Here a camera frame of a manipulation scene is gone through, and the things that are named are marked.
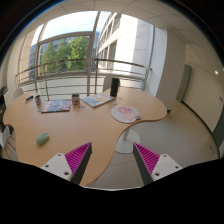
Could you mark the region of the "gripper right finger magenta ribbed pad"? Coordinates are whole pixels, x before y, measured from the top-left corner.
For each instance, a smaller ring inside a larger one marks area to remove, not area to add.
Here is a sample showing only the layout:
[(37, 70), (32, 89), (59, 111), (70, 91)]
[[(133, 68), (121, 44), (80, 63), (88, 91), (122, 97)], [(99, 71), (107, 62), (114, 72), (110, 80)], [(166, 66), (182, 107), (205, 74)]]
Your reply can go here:
[(133, 144), (133, 154), (145, 185), (182, 169), (168, 154), (158, 154), (137, 143)]

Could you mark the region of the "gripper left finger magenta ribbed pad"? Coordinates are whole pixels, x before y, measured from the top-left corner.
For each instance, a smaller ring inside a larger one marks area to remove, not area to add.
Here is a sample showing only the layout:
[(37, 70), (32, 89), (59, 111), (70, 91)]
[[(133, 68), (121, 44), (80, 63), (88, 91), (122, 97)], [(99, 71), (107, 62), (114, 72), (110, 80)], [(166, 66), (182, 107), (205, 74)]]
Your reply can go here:
[(79, 185), (91, 154), (92, 144), (86, 143), (66, 154), (57, 153), (42, 169)]

